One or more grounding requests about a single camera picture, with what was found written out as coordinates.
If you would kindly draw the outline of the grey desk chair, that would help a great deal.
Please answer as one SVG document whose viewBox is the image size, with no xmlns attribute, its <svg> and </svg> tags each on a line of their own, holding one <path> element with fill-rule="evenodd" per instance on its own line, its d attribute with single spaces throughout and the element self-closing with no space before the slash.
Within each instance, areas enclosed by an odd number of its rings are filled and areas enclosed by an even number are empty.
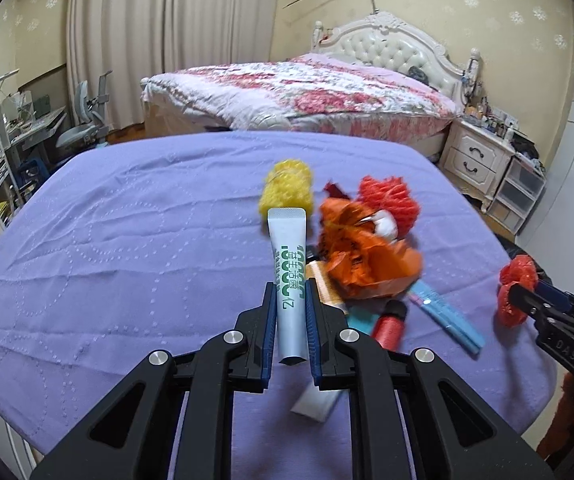
<svg viewBox="0 0 574 480">
<path fill-rule="evenodd" d="M 110 101 L 107 79 L 111 70 L 98 78 L 96 96 L 88 94 L 88 81 L 81 81 L 75 88 L 74 113 L 78 118 L 75 127 L 58 136 L 56 149 L 60 152 L 71 151 L 79 146 L 87 146 L 108 136 L 110 126 L 107 122 L 106 106 Z"/>
</svg>

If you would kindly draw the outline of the floral quilt bed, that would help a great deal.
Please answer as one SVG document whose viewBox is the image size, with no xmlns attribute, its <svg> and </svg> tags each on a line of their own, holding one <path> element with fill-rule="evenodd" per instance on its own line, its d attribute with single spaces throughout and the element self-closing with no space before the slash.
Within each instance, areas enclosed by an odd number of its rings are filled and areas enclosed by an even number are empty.
<svg viewBox="0 0 574 480">
<path fill-rule="evenodd" d="M 145 123 L 160 134 L 310 132 L 414 145 L 464 108 L 409 76 L 314 53 L 186 68 L 142 78 L 140 88 Z"/>
</svg>

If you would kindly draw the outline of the purple bed cover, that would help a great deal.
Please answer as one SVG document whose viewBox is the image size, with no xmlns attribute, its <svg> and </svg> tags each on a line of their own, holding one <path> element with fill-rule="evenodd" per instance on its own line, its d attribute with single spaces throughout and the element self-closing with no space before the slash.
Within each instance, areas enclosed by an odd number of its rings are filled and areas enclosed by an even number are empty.
<svg viewBox="0 0 574 480">
<path fill-rule="evenodd" d="M 522 434 L 552 397 L 555 365 L 529 325 L 496 321 L 506 250 L 451 182 L 408 146 L 316 133 L 229 132 L 128 142 L 59 169 L 0 236 L 0 416 L 50 452 L 153 351 L 231 330 L 274 278 L 259 213 L 278 162 L 335 183 L 399 177 L 420 214 L 407 241 L 422 280 L 482 335 L 477 356 L 416 304 L 401 349 L 430 349 Z"/>
</svg>

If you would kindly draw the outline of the white tufted headboard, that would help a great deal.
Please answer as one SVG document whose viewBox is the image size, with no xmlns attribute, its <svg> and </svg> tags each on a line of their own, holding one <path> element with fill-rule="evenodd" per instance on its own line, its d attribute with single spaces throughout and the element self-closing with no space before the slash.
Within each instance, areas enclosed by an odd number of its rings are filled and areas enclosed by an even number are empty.
<svg viewBox="0 0 574 480">
<path fill-rule="evenodd" d="M 314 24 L 311 50 L 345 63 L 360 64 L 407 75 L 421 70 L 429 86 L 454 102 L 466 105 L 479 87 L 480 51 L 473 48 L 464 67 L 450 59 L 446 47 L 424 30 L 386 12 L 337 27 Z"/>
</svg>

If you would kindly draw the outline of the plastic drawer unit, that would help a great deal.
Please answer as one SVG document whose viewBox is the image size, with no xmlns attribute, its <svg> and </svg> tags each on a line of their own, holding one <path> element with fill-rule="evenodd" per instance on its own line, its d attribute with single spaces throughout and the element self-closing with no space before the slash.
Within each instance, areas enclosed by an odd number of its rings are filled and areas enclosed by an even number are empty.
<svg viewBox="0 0 574 480">
<path fill-rule="evenodd" d="M 517 235 L 544 192 L 546 174 L 537 159 L 515 155 L 500 181 L 486 214 Z"/>
</svg>

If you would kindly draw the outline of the orange-red foam net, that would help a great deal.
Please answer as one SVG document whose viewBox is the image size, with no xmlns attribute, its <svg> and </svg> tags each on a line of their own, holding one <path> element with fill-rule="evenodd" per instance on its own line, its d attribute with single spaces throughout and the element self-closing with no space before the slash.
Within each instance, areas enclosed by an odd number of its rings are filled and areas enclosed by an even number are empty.
<svg viewBox="0 0 574 480">
<path fill-rule="evenodd" d="M 398 226 L 399 237 L 406 237 L 420 214 L 420 206 L 402 177 L 364 177 L 358 186 L 358 200 L 372 209 L 387 211 Z"/>
</svg>

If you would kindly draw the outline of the dark red crumpled wrapper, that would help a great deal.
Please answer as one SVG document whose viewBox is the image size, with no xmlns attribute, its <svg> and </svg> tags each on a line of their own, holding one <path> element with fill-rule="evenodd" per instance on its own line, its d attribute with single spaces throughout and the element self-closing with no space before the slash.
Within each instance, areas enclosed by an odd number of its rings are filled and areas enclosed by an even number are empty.
<svg viewBox="0 0 574 480">
<path fill-rule="evenodd" d="M 324 191 L 329 198 L 337 198 L 338 200 L 352 200 L 352 197 L 346 194 L 337 183 L 328 182 L 324 186 Z"/>
</svg>

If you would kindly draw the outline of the silver white tube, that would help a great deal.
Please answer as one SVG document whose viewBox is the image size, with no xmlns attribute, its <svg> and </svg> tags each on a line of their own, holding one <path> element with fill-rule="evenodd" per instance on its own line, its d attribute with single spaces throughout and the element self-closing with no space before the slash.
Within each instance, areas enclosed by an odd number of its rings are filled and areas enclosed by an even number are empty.
<svg viewBox="0 0 574 480">
<path fill-rule="evenodd" d="M 267 225 L 274 254 L 279 362 L 291 366 L 308 359 L 305 319 L 305 210 L 270 208 Z"/>
</svg>

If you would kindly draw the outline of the grey study desk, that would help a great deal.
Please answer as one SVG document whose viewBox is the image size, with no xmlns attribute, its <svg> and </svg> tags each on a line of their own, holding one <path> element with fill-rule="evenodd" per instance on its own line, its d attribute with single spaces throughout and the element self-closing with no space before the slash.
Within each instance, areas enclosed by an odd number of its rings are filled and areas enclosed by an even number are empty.
<svg viewBox="0 0 574 480">
<path fill-rule="evenodd" d="M 52 169 L 45 142 L 55 136 L 68 118 L 65 106 L 56 108 L 40 119 L 34 120 L 26 128 L 14 126 L 7 128 L 0 106 L 0 147 L 9 171 L 9 177 L 20 200 L 24 202 L 21 188 L 25 185 L 21 167 L 35 160 L 38 165 L 38 177 L 45 181 Z"/>
</svg>

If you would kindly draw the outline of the light blue package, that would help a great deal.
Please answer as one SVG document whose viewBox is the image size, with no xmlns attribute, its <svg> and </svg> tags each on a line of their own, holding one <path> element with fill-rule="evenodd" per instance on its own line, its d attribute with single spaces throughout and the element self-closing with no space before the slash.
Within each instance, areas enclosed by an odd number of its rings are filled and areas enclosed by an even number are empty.
<svg viewBox="0 0 574 480">
<path fill-rule="evenodd" d="M 480 354 L 485 346 L 484 337 L 433 288 L 418 280 L 409 287 L 407 297 L 441 326 L 470 356 Z"/>
</svg>

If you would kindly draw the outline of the orange plastic wrapper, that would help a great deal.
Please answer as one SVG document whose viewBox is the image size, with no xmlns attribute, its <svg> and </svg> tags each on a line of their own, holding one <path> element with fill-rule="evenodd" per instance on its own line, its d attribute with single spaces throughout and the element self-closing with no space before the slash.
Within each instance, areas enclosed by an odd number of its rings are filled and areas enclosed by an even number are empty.
<svg viewBox="0 0 574 480">
<path fill-rule="evenodd" d="M 396 296 L 421 276 L 424 259 L 405 240 L 388 242 L 361 203 L 329 197 L 319 207 L 318 253 L 344 298 Z"/>
</svg>

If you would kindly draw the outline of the white crumpled tissue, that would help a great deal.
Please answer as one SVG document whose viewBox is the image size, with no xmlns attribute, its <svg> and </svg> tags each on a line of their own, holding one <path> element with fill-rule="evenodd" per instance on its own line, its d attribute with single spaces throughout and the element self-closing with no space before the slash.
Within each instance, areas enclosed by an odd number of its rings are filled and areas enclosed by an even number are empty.
<svg viewBox="0 0 574 480">
<path fill-rule="evenodd" d="M 375 226 L 375 234 L 390 243 L 398 239 L 398 224 L 392 214 L 386 210 L 378 210 L 372 215 L 372 223 Z"/>
</svg>

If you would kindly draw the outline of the beige curtain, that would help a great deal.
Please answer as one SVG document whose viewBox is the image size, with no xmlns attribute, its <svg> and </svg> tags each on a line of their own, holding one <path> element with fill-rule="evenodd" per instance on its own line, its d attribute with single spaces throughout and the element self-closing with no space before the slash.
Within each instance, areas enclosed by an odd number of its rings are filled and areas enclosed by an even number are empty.
<svg viewBox="0 0 574 480">
<path fill-rule="evenodd" d="M 202 65 L 265 61 L 277 0 L 69 0 L 71 89 L 107 74 L 117 129 L 142 122 L 140 82 Z"/>
</svg>

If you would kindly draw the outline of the white nightstand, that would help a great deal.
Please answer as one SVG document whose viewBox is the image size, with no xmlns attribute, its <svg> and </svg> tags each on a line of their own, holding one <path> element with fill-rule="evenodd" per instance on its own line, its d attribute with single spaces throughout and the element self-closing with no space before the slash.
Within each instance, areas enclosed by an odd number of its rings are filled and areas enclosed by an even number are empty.
<svg viewBox="0 0 574 480">
<path fill-rule="evenodd" d="M 515 154 L 507 141 L 456 119 L 450 125 L 439 168 L 462 194 L 477 200 L 485 212 Z"/>
</svg>

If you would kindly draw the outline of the yellow foam net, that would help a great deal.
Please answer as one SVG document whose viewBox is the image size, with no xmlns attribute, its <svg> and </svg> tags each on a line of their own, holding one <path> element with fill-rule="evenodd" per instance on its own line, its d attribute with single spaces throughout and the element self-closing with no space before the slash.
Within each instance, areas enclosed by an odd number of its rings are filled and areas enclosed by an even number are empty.
<svg viewBox="0 0 574 480">
<path fill-rule="evenodd" d="M 307 217 L 314 209 L 313 174 L 300 159 L 284 159 L 273 166 L 265 178 L 259 201 L 263 221 L 272 208 L 301 208 Z"/>
</svg>

